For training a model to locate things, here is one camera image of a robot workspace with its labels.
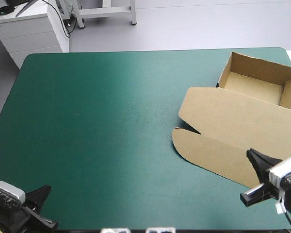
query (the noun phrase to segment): keyboard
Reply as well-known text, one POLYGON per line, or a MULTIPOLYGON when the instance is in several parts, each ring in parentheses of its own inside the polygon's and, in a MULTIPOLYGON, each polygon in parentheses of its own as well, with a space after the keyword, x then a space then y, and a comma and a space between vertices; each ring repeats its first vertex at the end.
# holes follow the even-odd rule
POLYGON ((18 6, 29 2, 29 0, 5 0, 9 6, 18 6))

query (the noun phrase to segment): computer mouse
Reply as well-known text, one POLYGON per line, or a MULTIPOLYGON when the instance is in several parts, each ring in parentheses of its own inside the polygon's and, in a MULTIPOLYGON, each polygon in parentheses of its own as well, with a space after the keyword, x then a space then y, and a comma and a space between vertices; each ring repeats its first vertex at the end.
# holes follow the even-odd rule
POLYGON ((0 8, 0 15, 4 16, 7 15, 9 13, 12 13, 15 10, 15 7, 13 6, 3 6, 0 8))

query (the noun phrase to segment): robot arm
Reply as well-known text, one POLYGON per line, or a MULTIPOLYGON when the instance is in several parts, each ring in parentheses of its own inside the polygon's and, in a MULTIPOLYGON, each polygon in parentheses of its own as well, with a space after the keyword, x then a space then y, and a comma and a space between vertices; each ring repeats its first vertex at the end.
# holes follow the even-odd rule
POLYGON ((254 149, 247 151, 260 181, 260 185, 241 193, 241 201, 246 207, 274 198, 278 214, 291 213, 291 157, 282 161, 266 156, 254 149))

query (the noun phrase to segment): white table leg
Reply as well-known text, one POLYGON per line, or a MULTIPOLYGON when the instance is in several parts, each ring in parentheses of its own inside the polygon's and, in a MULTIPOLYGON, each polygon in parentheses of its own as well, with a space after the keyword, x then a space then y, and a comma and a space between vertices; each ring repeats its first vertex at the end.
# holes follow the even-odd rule
POLYGON ((85 25, 84 25, 84 23, 82 21, 82 17, 81 17, 80 12, 79 12, 79 10, 81 9, 79 0, 72 0, 72 5, 73 5, 74 14, 75 14, 75 16, 77 18, 79 27, 80 28, 85 28, 85 25))
POLYGON ((137 24, 135 0, 130 0, 131 19, 133 24, 137 24))

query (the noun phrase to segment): metal frame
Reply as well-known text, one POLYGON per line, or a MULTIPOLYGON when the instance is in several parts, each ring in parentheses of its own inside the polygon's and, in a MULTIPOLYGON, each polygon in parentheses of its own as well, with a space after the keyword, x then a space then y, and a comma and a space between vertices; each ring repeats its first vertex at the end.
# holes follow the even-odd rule
POLYGON ((103 0, 101 8, 81 9, 79 0, 72 0, 74 14, 80 28, 84 28, 84 18, 113 17, 131 15, 132 24, 137 24, 135 0, 130 0, 130 6, 111 7, 111 0, 103 0))
POLYGON ((62 15, 62 19, 65 20, 65 19, 70 19, 70 15, 71 13, 68 11, 67 9, 67 6, 66 6, 66 3, 65 3, 65 0, 59 0, 59 3, 62 7, 62 10, 63 10, 63 13, 61 14, 62 15))

